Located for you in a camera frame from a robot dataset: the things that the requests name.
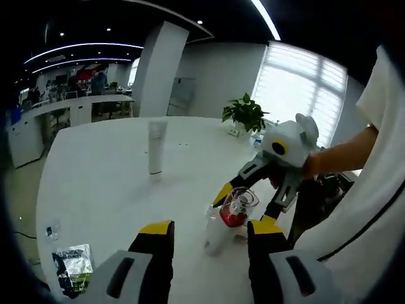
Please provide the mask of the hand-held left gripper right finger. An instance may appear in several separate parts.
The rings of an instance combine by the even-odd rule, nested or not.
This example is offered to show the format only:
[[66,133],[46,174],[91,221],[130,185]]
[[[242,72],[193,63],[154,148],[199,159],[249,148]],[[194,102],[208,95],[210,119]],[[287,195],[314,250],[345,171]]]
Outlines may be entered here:
[[247,223],[249,279],[255,303],[350,303],[323,263],[292,250],[272,219]]

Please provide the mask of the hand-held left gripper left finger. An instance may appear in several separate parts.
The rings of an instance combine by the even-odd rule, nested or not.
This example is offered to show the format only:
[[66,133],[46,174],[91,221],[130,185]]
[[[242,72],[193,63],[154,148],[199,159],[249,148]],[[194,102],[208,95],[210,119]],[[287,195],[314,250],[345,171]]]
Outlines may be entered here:
[[117,251],[95,269],[84,303],[167,303],[174,235],[172,220],[143,227],[128,250]]

